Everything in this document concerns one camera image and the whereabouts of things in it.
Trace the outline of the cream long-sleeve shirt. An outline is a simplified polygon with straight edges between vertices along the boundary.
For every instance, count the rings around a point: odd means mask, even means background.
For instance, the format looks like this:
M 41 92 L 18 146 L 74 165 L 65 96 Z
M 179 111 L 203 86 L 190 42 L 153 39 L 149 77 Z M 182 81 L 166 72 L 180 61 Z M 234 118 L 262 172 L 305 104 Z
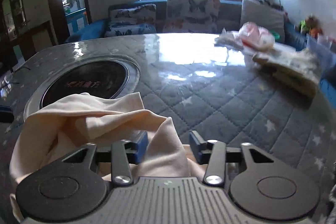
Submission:
M 173 120 L 147 110 L 139 93 L 108 100 L 87 93 L 64 97 L 29 115 L 15 143 L 9 173 L 13 186 L 67 153 L 87 144 L 98 147 L 148 133 L 143 161 L 131 165 L 133 177 L 196 177 L 200 166 L 184 145 Z

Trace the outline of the folded beige clothes stack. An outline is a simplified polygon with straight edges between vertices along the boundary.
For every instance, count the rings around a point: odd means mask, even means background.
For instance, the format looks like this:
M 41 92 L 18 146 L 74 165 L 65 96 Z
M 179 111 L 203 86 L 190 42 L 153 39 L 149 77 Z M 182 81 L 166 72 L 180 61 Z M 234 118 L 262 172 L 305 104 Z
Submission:
M 281 83 L 309 98 L 315 97 L 322 70 L 317 55 L 310 49 L 294 52 L 271 49 L 255 53 L 252 60 L 270 68 L 272 76 Z

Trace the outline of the grey quilted star tablecloth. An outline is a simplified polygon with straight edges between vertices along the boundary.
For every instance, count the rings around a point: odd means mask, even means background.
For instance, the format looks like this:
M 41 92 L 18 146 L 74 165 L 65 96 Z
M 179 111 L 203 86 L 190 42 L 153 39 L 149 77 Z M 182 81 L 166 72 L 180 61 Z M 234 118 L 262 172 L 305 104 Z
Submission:
M 133 35 L 49 47 L 29 58 L 1 86 L 1 104 L 15 120 L 1 125 L 1 223 L 15 223 L 9 163 L 22 130 L 27 101 L 43 83 L 90 57 L 130 57 L 140 70 L 135 90 L 144 106 L 171 117 L 187 143 L 197 130 L 231 147 L 253 143 L 301 170 L 320 188 L 313 215 L 325 223 L 332 210 L 335 109 L 323 92 L 313 99 L 283 85 L 250 56 L 214 46 L 207 34 Z

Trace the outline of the round black induction cooktop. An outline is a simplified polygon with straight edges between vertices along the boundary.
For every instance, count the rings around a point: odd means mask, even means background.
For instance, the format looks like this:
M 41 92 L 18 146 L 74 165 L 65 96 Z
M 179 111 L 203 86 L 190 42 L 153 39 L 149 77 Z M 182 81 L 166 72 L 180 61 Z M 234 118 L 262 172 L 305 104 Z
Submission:
M 46 107 L 72 94 L 88 93 L 114 99 L 129 80 L 129 69 L 119 61 L 94 61 L 79 65 L 58 77 L 43 94 L 40 107 Z

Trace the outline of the pink garment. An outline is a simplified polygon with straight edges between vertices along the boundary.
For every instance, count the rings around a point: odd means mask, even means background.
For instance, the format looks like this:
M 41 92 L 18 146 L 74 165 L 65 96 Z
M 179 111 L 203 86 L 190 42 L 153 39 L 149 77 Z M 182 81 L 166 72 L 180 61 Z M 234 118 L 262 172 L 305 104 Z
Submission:
M 238 32 L 238 37 L 244 44 L 257 51 L 268 51 L 275 44 L 274 36 L 254 22 L 244 23 Z

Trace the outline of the green bowl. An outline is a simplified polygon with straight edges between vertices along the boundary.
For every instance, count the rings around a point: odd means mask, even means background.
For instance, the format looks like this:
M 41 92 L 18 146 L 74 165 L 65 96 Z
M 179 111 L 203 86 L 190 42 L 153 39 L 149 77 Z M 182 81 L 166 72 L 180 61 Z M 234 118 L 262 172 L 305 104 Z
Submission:
M 270 31 L 270 33 L 273 35 L 273 37 L 276 41 L 280 40 L 281 36 L 280 36 L 279 33 L 277 33 L 276 31 Z

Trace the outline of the left butterfly print cushion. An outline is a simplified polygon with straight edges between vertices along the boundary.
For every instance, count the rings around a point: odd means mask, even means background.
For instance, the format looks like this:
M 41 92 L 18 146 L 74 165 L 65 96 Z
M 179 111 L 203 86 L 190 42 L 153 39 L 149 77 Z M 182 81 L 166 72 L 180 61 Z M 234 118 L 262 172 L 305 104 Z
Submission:
M 155 4 L 145 4 L 109 12 L 105 37 L 156 34 Z

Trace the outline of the butterfly print cushion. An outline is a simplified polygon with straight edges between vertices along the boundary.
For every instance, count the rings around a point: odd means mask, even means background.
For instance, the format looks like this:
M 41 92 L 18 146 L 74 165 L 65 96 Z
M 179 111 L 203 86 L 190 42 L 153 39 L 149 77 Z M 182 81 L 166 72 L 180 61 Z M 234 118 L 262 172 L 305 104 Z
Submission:
M 164 33 L 218 32 L 220 0 L 167 0 Z
M 156 34 L 155 4 L 145 4 L 109 12 L 105 37 Z

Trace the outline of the rimless eyeglasses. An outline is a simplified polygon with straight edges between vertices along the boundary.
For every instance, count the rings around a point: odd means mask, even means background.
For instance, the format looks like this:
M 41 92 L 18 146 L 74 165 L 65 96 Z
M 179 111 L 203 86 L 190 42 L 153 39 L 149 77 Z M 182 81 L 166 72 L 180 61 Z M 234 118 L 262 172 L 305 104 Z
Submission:
M 13 89 L 14 85 L 20 84 L 17 79 L 17 74 L 22 69 L 30 71 L 31 69 L 26 65 L 20 65 L 17 69 L 11 68 L 9 72 L 1 76 L 1 98 L 6 98 Z

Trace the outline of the blue cabinet in doorway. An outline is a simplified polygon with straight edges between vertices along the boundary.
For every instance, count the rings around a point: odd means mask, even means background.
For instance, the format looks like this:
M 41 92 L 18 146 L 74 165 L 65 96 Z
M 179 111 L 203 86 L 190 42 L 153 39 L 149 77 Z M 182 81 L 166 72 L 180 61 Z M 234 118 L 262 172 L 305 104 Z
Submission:
M 66 20 L 70 35 L 78 32 L 78 30 L 88 25 L 86 9 L 83 8 L 67 14 Z

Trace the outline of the right butterfly print cushion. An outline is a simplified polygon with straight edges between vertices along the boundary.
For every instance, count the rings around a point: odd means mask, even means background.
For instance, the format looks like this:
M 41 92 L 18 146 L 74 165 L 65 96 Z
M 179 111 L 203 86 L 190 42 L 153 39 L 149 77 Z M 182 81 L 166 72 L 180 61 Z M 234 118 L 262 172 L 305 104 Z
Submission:
M 164 33 L 218 32 L 220 0 L 167 0 Z

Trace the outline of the blue sofa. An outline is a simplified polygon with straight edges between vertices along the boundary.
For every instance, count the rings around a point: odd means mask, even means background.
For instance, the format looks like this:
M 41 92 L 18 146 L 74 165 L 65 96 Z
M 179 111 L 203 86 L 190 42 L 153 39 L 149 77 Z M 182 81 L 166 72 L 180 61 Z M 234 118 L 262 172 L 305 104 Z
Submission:
M 121 5 L 112 5 L 109 7 L 108 12 L 114 10 L 130 10 L 132 8 L 142 5 L 156 5 L 156 16 L 154 22 L 150 23 L 151 26 L 158 33 L 163 32 L 163 26 L 166 21 L 167 0 L 143 0 Z M 238 1 L 220 0 L 219 15 L 218 15 L 218 31 L 225 28 L 227 31 L 236 31 L 238 29 L 241 17 L 242 3 Z M 81 40 L 90 40 L 103 38 L 108 29 L 109 18 L 97 20 L 88 24 L 84 28 L 75 31 L 67 38 L 66 43 L 79 42 Z M 307 46 L 307 42 L 313 43 L 313 46 L 319 50 L 322 47 L 318 46 L 313 39 L 308 39 L 305 35 L 299 34 L 296 28 L 289 21 L 284 23 L 284 37 L 285 44 L 294 47 L 296 50 L 302 50 Z M 325 93 L 325 96 L 335 103 L 335 53 L 329 54 L 329 69 L 326 75 L 322 77 L 320 88 Z

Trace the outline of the grey pillow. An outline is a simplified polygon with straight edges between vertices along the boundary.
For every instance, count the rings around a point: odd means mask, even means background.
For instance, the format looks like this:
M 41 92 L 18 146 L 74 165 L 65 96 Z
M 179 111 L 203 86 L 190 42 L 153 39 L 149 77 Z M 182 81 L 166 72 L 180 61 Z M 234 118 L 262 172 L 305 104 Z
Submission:
M 240 27 L 246 22 L 254 22 L 258 26 L 280 35 L 279 42 L 285 42 L 284 15 L 282 12 L 254 0 L 242 0 Z

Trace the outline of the dark wooden cabinet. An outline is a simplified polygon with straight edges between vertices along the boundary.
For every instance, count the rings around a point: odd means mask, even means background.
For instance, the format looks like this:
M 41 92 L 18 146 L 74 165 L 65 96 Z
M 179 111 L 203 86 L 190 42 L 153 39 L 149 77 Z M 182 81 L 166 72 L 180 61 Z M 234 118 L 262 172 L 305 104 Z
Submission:
M 52 24 L 31 27 L 23 0 L 1 0 L 1 75 L 37 52 L 56 45 Z

